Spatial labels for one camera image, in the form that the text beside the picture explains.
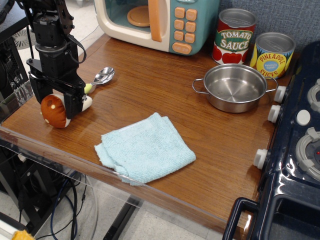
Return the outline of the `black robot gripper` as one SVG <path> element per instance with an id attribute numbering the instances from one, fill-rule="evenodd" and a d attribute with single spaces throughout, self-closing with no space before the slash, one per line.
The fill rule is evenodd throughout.
<path id="1" fill-rule="evenodd" d="M 39 59 L 29 59 L 29 81 L 39 104 L 56 90 L 63 94 L 66 118 L 71 120 L 88 108 L 88 95 L 84 81 L 77 69 L 82 63 L 78 56 L 78 41 L 64 41 L 59 46 L 48 47 L 39 43 L 35 49 Z"/>

